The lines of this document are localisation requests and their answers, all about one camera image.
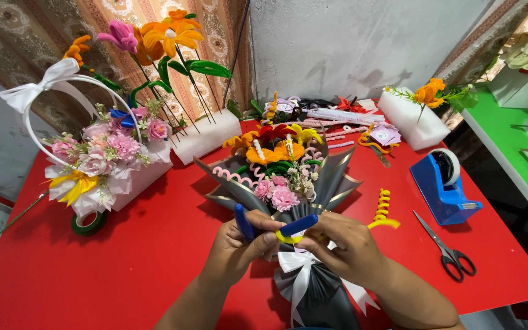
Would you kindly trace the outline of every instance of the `person's left hand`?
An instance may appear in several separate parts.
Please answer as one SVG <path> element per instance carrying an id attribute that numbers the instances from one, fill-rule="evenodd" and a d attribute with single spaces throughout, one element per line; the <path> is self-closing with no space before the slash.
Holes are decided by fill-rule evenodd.
<path id="1" fill-rule="evenodd" d="M 254 229 L 265 232 L 247 244 L 235 219 L 221 225 L 201 272 L 202 281 L 231 287 L 246 273 L 248 265 L 262 253 L 264 259 L 270 261 L 272 254 L 278 252 L 279 243 L 274 232 L 285 223 L 272 220 L 259 210 L 246 212 L 246 218 Z"/>

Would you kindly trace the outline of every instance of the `white ribbon bow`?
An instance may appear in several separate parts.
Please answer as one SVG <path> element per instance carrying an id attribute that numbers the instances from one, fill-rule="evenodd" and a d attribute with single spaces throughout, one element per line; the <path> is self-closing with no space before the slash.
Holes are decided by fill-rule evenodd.
<path id="1" fill-rule="evenodd" d="M 335 243 L 331 242 L 328 248 L 331 250 L 336 247 Z M 309 277 L 311 274 L 311 266 L 313 264 L 321 264 L 322 262 L 317 259 L 311 252 L 278 252 L 278 261 L 280 262 L 280 267 L 282 271 L 288 273 L 290 271 L 297 270 L 301 268 L 299 274 L 295 278 L 293 283 L 293 297 L 290 302 L 290 326 L 295 327 L 294 321 L 297 321 L 300 325 L 305 326 L 303 320 L 301 319 L 299 312 L 297 311 L 297 305 L 303 299 L 307 288 L 309 287 Z M 341 278 L 343 285 L 350 292 L 352 298 L 356 301 L 356 304 L 360 307 L 364 315 L 366 315 L 366 303 L 371 306 L 380 309 L 378 305 L 372 300 L 370 295 L 366 290 L 356 284 L 348 282 Z"/>
<path id="2" fill-rule="evenodd" d="M 42 93 L 42 91 L 50 90 L 53 88 L 52 85 L 54 85 L 56 82 L 60 81 L 62 78 L 66 78 L 77 73 L 79 69 L 79 64 L 74 58 L 69 57 L 63 59 L 62 61 L 51 65 L 48 70 L 46 70 L 46 73 L 44 73 L 44 78 L 42 81 L 38 84 L 28 83 L 22 86 L 4 90 L 3 92 L 0 92 L 0 97 L 17 112 L 24 113 L 29 110 L 32 102 L 36 99 L 36 97 L 38 97 L 38 95 L 40 95 L 40 93 Z"/>

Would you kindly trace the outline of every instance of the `red tabletop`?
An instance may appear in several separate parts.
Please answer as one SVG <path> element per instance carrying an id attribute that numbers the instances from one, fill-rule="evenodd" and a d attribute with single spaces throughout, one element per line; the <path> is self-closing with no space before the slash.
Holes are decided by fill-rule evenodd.
<path id="1" fill-rule="evenodd" d="M 330 144 L 358 137 L 349 134 Z M 365 182 L 335 211 L 369 224 L 380 188 L 388 189 L 389 217 L 401 226 L 372 229 L 385 255 L 447 296 L 460 314 L 528 300 L 528 256 L 463 169 L 466 197 L 483 208 L 464 224 L 437 225 L 409 171 L 428 150 L 415 153 L 402 143 L 388 156 L 392 167 L 386 169 L 369 148 L 358 146 L 347 174 Z M 217 150 L 203 160 L 228 155 L 229 150 Z M 129 205 L 111 213 L 93 236 L 73 233 L 71 208 L 48 200 L 11 226 L 0 239 L 0 329 L 150 329 L 201 271 L 219 226 L 232 218 L 231 211 L 202 197 L 216 186 L 213 179 L 194 164 L 174 163 Z M 46 190 L 41 183 L 48 165 L 38 154 L 10 218 Z M 412 210 L 450 248 L 473 260 L 474 277 L 458 284 L 444 272 L 439 248 Z M 218 329 L 290 327 L 290 303 L 272 278 L 278 267 L 264 260 L 251 265 L 231 288 Z M 356 306 L 363 329 L 390 327 L 382 311 L 367 309 L 365 317 Z"/>

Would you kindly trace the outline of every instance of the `green table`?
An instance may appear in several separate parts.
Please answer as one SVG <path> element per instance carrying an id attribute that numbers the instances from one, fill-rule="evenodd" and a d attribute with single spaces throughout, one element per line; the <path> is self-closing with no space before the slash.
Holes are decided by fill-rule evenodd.
<path id="1" fill-rule="evenodd" d="M 528 158 L 521 152 L 528 149 L 528 134 L 511 127 L 524 124 L 528 109 L 499 107 L 487 87 L 478 94 L 478 105 L 462 116 L 528 201 Z"/>

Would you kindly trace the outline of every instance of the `forearm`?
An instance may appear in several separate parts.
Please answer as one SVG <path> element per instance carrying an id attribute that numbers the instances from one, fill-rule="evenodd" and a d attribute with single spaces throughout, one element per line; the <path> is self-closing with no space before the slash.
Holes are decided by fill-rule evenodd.
<path id="1" fill-rule="evenodd" d="M 164 313 L 154 330 L 215 329 L 228 287 L 212 285 L 196 277 Z"/>
<path id="2" fill-rule="evenodd" d="M 407 329 L 464 329 L 451 302 L 404 266 L 387 259 L 388 281 L 377 288 L 392 322 Z"/>

